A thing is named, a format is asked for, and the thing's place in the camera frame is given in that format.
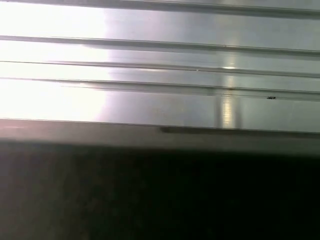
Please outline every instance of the black surface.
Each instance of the black surface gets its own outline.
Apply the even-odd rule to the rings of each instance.
[[[315,158],[0,144],[0,239],[320,238]]]

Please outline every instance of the metal sheet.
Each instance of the metal sheet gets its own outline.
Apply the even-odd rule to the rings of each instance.
[[[121,39],[320,51],[320,24],[317,19],[0,2],[0,22],[9,23],[0,26],[0,35],[4,36]]]
[[[320,102],[12,85],[0,103],[5,119],[320,132]]]
[[[20,80],[13,80],[29,79],[80,81],[77,86],[83,88],[92,87],[90,83],[93,82],[113,82],[273,91],[318,92],[320,90],[320,80],[311,77],[17,62],[0,62],[0,69],[2,78],[0,86],[3,87],[22,84],[33,86],[30,81],[22,83]]]
[[[320,75],[318,56],[0,40],[0,61]]]

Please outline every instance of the aluminum surface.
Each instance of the aluminum surface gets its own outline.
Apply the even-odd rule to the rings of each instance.
[[[320,133],[316,2],[124,2],[0,1],[0,119]]]
[[[320,51],[320,21],[317,19],[0,2],[0,22],[10,23],[0,26],[3,36]]]
[[[31,84],[10,80],[24,79],[77,81],[78,87],[84,88],[90,88],[89,83],[105,82],[315,93],[320,89],[320,80],[311,77],[20,62],[0,62],[0,69],[1,87]]]
[[[310,101],[35,85],[26,90],[26,86],[9,84],[1,88],[0,100],[0,118],[4,119],[320,131],[320,102]]]
[[[1,61],[7,62],[320,76],[319,56],[285,55],[281,52],[188,50],[0,40],[0,53]]]

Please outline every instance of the silver panel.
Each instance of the silver panel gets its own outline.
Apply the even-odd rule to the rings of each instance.
[[[2,88],[17,85],[33,86],[30,81],[14,80],[29,79],[80,81],[76,86],[85,88],[93,86],[93,82],[105,82],[300,92],[318,92],[320,89],[320,79],[311,77],[19,62],[0,62],[0,69]],[[39,84],[42,86],[47,83],[41,81],[36,86]]]
[[[319,57],[0,40],[0,61],[319,76]]]
[[[103,126],[320,133],[316,2],[178,1],[0,1],[0,139],[267,151],[258,137],[187,133],[135,145]]]
[[[19,85],[0,93],[4,119],[320,132],[320,102]]]
[[[0,2],[0,22],[3,36],[320,51],[317,19]]]

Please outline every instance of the metal rail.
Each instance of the metal rail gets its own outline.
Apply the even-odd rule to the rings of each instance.
[[[320,133],[315,1],[21,2],[2,119]]]

